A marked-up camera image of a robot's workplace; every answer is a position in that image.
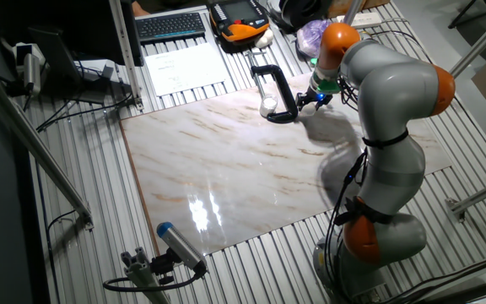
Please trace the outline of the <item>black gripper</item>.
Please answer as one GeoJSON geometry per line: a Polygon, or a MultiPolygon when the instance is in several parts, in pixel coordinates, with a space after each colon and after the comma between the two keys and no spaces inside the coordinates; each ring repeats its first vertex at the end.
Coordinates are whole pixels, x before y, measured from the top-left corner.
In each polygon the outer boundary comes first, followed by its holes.
{"type": "Polygon", "coordinates": [[[328,105],[331,99],[331,95],[315,92],[312,88],[309,88],[305,93],[297,94],[295,102],[298,109],[302,109],[304,105],[316,102],[315,109],[318,111],[322,106],[328,105]]]}

